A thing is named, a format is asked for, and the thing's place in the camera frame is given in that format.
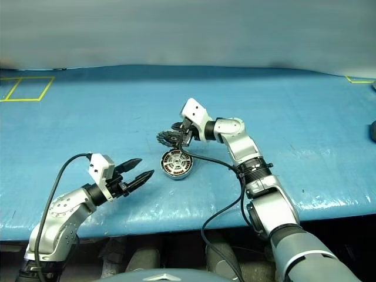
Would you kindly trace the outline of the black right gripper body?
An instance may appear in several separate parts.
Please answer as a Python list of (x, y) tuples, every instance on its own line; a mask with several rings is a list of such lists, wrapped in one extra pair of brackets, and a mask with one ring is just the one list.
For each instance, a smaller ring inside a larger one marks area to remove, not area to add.
[(185, 130), (181, 132), (188, 134), (188, 146), (190, 146), (192, 140), (201, 142), (203, 141), (203, 125), (201, 123), (196, 123), (187, 117), (185, 117), (182, 122)]

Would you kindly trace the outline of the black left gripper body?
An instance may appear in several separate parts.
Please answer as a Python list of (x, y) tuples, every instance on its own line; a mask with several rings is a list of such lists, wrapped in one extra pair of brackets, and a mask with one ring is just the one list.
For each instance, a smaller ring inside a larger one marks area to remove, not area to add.
[(127, 184), (123, 182), (122, 175), (116, 172), (114, 172), (110, 179), (106, 180), (106, 188), (113, 198), (118, 198), (120, 196), (127, 197), (130, 194), (127, 190)]

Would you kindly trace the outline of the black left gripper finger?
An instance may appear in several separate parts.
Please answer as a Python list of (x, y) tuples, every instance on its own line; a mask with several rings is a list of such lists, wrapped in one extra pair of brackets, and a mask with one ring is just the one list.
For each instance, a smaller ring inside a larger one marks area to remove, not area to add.
[(132, 193), (140, 186), (143, 186), (153, 176), (154, 172), (154, 170), (149, 170), (136, 176), (133, 181), (127, 184), (126, 191)]
[(126, 172), (134, 169), (141, 161), (142, 161), (142, 159), (135, 158), (135, 159), (127, 160), (127, 161), (117, 165), (114, 168), (113, 176), (121, 175), (123, 173), (126, 173)]

